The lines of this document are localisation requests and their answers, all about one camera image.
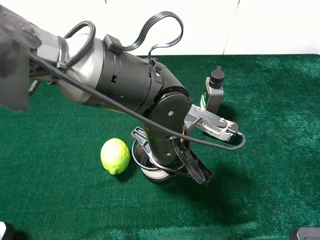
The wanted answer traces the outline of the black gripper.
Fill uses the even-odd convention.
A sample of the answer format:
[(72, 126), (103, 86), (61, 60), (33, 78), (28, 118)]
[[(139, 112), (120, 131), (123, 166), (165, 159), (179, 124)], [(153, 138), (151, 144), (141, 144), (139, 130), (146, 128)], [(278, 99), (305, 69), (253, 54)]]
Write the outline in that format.
[[(154, 122), (166, 127), (174, 132), (183, 133), (184, 122), (181, 119), (154, 119)], [(154, 160), (164, 167), (174, 167), (180, 161), (173, 147), (170, 134), (160, 131), (150, 124), (143, 123), (141, 127), (136, 127), (132, 132), (132, 137), (138, 141), (146, 153), (152, 152)], [(207, 185), (213, 172), (208, 169), (196, 154), (187, 147), (181, 150), (181, 162), (189, 175), (198, 183)]]

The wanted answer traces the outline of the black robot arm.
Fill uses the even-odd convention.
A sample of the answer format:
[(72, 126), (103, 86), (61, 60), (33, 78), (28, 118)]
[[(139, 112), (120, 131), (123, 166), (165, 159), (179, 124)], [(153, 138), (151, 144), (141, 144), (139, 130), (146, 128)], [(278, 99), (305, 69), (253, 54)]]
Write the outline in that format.
[(187, 117), (196, 107), (185, 87), (153, 57), (132, 54), (149, 29), (170, 11), (152, 16), (135, 42), (123, 46), (96, 37), (89, 20), (65, 36), (53, 35), (2, 6), (0, 8), (0, 105), (13, 112), (29, 107), (41, 82), (59, 88), (72, 103), (128, 114), (141, 121), (133, 132), (131, 155), (152, 182), (175, 176), (207, 184), (213, 173), (193, 153)]

